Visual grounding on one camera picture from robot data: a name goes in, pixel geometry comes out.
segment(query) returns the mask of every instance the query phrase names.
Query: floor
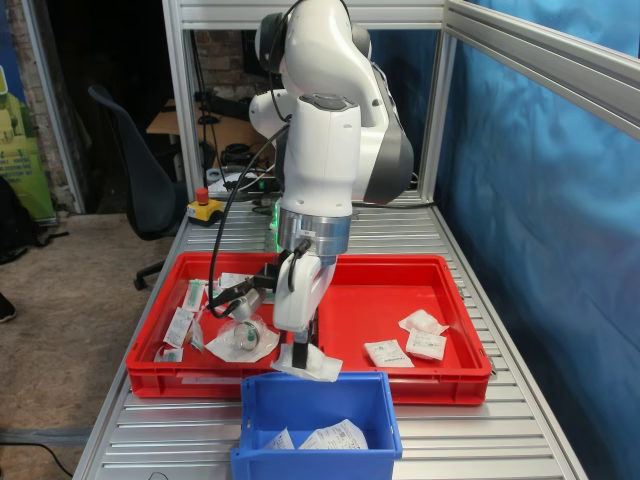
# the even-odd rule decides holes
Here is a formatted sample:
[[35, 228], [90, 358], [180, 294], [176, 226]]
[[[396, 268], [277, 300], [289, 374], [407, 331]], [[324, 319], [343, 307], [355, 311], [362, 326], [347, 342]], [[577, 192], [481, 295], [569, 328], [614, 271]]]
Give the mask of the floor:
[[[57, 230], [70, 235], [0, 266], [0, 291], [18, 311], [0, 324], [0, 438], [7, 429], [88, 431], [151, 292], [135, 290], [134, 274], [165, 258], [173, 240], [144, 242], [121, 214], [71, 216]], [[52, 446], [68, 470], [78, 443]], [[0, 468], [3, 480], [67, 478], [32, 447], [0, 447]]]

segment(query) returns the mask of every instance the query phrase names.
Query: sterile packet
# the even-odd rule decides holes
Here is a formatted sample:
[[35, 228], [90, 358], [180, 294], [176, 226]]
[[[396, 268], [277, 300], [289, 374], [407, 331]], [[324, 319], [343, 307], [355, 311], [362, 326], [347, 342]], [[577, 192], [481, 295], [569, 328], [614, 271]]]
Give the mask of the sterile packet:
[[200, 353], [204, 352], [204, 335], [202, 334], [202, 326], [200, 325], [200, 319], [202, 318], [203, 313], [208, 307], [208, 303], [205, 303], [200, 310], [198, 311], [198, 315], [191, 322], [191, 328], [187, 332], [186, 340], [196, 350], [199, 350]]
[[182, 361], [183, 352], [184, 350], [182, 348], [164, 348], [164, 346], [162, 346], [156, 352], [156, 356], [153, 361], [180, 363]]
[[263, 450], [295, 450], [289, 430], [286, 428], [262, 448]]
[[[253, 275], [249, 275], [248, 273], [221, 273], [220, 278], [218, 279], [218, 285], [222, 289], [231, 288], [252, 276]], [[273, 305], [275, 298], [276, 294], [272, 290], [269, 290], [267, 291], [267, 298], [265, 298], [262, 303], [264, 305]]]
[[189, 312], [197, 313], [200, 310], [202, 297], [207, 289], [207, 280], [189, 280], [187, 293], [184, 295], [182, 308]]
[[189, 312], [180, 307], [176, 308], [176, 313], [173, 314], [163, 342], [168, 343], [174, 348], [182, 348], [184, 338], [187, 336], [192, 320], [193, 312]]
[[409, 340], [407, 340], [407, 352], [428, 360], [442, 360], [446, 343], [446, 337], [420, 332], [412, 328], [409, 332]]
[[280, 358], [275, 362], [271, 362], [271, 368], [289, 375], [320, 382], [335, 382], [342, 368], [342, 360], [327, 357], [318, 347], [312, 344], [309, 344], [306, 369], [293, 367], [292, 362], [293, 345], [284, 344], [280, 347]]
[[299, 450], [368, 450], [362, 430], [350, 420], [319, 428], [300, 445]]
[[365, 343], [369, 357], [376, 367], [413, 367], [413, 362], [400, 348], [397, 340], [384, 342]]
[[244, 322], [226, 322], [205, 348], [225, 362], [255, 363], [269, 355], [279, 340], [280, 335], [269, 330], [262, 318], [254, 314]]
[[417, 310], [413, 312], [407, 318], [400, 320], [398, 325], [407, 332], [410, 332], [412, 328], [415, 328], [421, 332], [431, 333], [433, 335], [440, 335], [449, 328], [448, 325], [440, 325], [438, 320], [424, 310]]

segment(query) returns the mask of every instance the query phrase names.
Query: aluminum table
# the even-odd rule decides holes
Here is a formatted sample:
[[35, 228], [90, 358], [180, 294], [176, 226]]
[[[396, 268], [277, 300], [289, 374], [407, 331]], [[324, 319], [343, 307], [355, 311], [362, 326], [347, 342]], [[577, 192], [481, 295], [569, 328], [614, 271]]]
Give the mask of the aluminum table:
[[[406, 193], [395, 203], [419, 201]], [[233, 206], [222, 250], [274, 251], [269, 218], [251, 208]], [[216, 231], [182, 224], [136, 335], [176, 256], [211, 251]], [[354, 209], [348, 253], [444, 257], [495, 367], [483, 405], [396, 407], [403, 458], [394, 479], [586, 478], [437, 208]], [[123, 361], [73, 478], [231, 479], [229, 450], [238, 442], [240, 423], [238, 402], [135, 397]]]

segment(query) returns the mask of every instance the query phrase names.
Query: black bag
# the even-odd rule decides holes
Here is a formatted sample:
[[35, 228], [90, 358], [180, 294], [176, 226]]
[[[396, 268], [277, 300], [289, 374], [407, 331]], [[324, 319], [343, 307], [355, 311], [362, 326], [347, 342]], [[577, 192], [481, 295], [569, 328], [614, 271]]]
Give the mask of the black bag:
[[68, 232], [49, 235], [41, 242], [38, 234], [42, 230], [22, 206], [9, 182], [0, 176], [0, 265], [20, 258], [27, 253], [27, 246], [45, 247], [53, 238], [69, 235]]

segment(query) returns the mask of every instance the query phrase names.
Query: green light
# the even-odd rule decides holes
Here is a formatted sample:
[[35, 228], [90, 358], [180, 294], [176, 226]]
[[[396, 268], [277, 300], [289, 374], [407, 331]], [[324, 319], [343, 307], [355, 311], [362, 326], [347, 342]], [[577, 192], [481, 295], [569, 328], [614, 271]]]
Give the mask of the green light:
[[278, 214], [280, 213], [280, 200], [277, 200], [273, 204], [273, 209], [271, 210], [271, 223], [269, 224], [269, 228], [275, 232], [278, 231]]

